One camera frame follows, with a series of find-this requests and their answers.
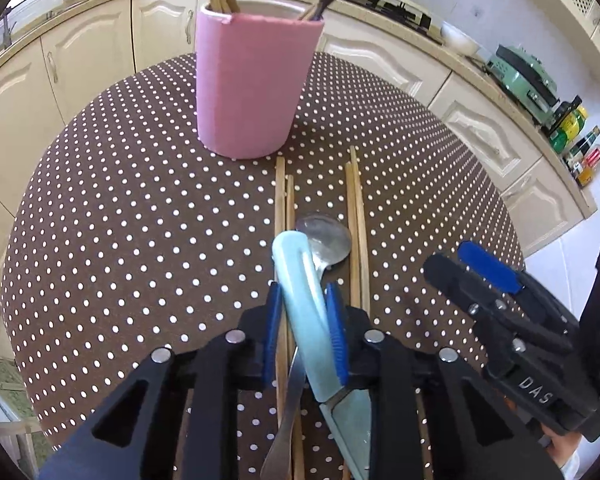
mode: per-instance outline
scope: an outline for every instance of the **utensil holder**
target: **utensil holder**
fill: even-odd
[[[198,135],[218,155],[259,158],[288,137],[323,22],[296,20],[300,7],[238,3],[235,14],[198,13]]]

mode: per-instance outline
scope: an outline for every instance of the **table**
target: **table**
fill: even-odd
[[[208,152],[196,135],[195,89],[194,56],[117,83],[52,143],[27,187],[1,304],[34,410],[55,445],[153,348],[198,348],[264,302],[273,277],[275,156],[236,161]],[[351,144],[365,197],[372,322],[414,348],[451,346],[484,364],[471,322],[424,282],[421,266],[473,239],[520,268],[499,193],[419,102],[315,54],[280,150],[294,175],[297,216],[320,210],[346,222]],[[347,292],[348,275],[345,262],[326,279]],[[306,474],[339,479],[342,459],[305,394]],[[274,389],[243,392],[237,409],[240,473],[249,478],[276,431]]]

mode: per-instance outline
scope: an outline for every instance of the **human hand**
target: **human hand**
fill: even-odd
[[[560,436],[544,424],[542,424],[542,431],[551,439],[551,444],[546,447],[546,452],[554,459],[558,467],[563,467],[567,463],[567,460],[571,458],[571,455],[578,449],[582,435],[572,431],[564,436]]]

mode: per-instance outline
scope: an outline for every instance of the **green appliance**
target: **green appliance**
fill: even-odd
[[[548,75],[542,62],[522,47],[500,45],[484,69],[513,100],[531,114],[547,136],[582,103],[576,96],[571,103],[563,102],[554,110],[555,105],[560,102],[555,81]]]

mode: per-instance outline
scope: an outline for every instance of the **cabinet handle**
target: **cabinet handle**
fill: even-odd
[[[491,153],[493,153],[493,155],[495,155],[497,157],[500,156],[500,149],[496,148],[487,139],[483,139],[482,136],[480,135],[480,130],[478,130],[478,128],[475,128],[474,126],[470,125],[468,127],[468,129],[469,129],[469,131],[471,131],[471,133],[473,134],[475,139],[477,139],[478,142],[481,143],[481,145],[483,145],[487,150],[489,150]]]
[[[54,61],[54,57],[51,52],[46,53],[46,59],[49,62],[49,68],[51,69],[51,75],[54,79],[54,83],[58,82],[58,69],[56,69],[56,62]]]
[[[524,180],[522,181],[522,184],[520,184],[520,186],[518,187],[518,189],[514,190],[514,191],[509,191],[506,193],[503,193],[501,198],[503,200],[508,200],[509,198],[519,195],[520,193],[522,193],[525,190],[526,185],[529,183],[529,181],[531,181],[531,175],[527,175]]]
[[[184,33],[187,35],[187,44],[191,44],[191,22],[193,20],[193,10],[189,9],[189,19],[184,27]]]

